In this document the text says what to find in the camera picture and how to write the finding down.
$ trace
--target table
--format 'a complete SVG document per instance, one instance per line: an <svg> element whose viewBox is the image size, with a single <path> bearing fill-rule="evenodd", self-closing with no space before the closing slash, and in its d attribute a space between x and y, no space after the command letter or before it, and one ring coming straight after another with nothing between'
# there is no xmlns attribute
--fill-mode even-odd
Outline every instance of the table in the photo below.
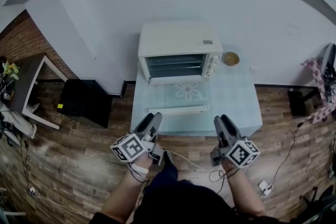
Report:
<svg viewBox="0 0 336 224"><path fill-rule="evenodd" d="M256 89L247 60L236 46L223 47L240 57L239 64L229 67L222 61L216 73L203 82L151 86L138 67L131 131L151 109L181 106L205 106L200 114L163 115L159 134L181 136L216 136L214 117L226 114L242 136L251 136L262 126Z"/></svg>
<svg viewBox="0 0 336 224"><path fill-rule="evenodd" d="M32 92L31 90L33 89L38 73L44 63L64 82L67 81L67 77L48 59L47 56L45 56L45 54L37 54L17 60L15 64L20 67L18 73L19 80L13 81L12 89L14 90L14 95L11 101L6 105L19 114L26 115L35 121L59 130L59 125L42 119L26 109L29 96Z"/></svg>

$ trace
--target power adapter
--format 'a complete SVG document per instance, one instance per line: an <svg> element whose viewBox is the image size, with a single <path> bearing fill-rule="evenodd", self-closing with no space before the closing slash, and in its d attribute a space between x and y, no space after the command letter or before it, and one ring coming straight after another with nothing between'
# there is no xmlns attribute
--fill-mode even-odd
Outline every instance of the power adapter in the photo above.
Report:
<svg viewBox="0 0 336 224"><path fill-rule="evenodd" d="M273 189L273 186L272 185L268 186L267 183L264 180L261 181L258 184L258 187L261 190L261 195L260 195L261 197L268 196L271 193L272 189Z"/></svg>
<svg viewBox="0 0 336 224"><path fill-rule="evenodd" d="M34 187L31 187L30 189L29 189L29 193L30 193L30 195L36 195L36 189L34 188Z"/></svg>

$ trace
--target wristband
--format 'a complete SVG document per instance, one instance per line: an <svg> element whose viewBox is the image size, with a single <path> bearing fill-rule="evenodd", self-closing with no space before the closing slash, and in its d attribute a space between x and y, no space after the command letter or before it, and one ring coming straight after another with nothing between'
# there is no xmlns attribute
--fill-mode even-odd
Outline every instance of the wristband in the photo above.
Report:
<svg viewBox="0 0 336 224"><path fill-rule="evenodd" d="M138 173L143 179L146 179L147 174L149 172L148 169L138 166L135 163L131 165L131 169L134 170L136 173Z"/></svg>

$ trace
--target sleeve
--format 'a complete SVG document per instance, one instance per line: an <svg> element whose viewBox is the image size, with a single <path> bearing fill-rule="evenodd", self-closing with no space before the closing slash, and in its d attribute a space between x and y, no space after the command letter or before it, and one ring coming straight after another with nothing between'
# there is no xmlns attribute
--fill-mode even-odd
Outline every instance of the sleeve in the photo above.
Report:
<svg viewBox="0 0 336 224"><path fill-rule="evenodd" d="M280 222L278 219L276 218L272 218L272 217L257 217L253 220L250 221L251 224L281 224L284 222Z"/></svg>
<svg viewBox="0 0 336 224"><path fill-rule="evenodd" d="M102 213L95 213L89 224L121 224L121 223Z"/></svg>

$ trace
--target flower pattern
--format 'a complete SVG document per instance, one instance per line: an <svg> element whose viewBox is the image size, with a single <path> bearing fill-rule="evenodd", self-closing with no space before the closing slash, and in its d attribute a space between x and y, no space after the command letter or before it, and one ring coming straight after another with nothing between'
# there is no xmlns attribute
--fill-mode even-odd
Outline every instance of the flower pattern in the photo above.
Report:
<svg viewBox="0 0 336 224"><path fill-rule="evenodd" d="M197 90L199 83L178 83L175 84L179 90L176 92L176 97L184 97L187 102L190 102L192 98L200 98L201 93Z"/></svg>

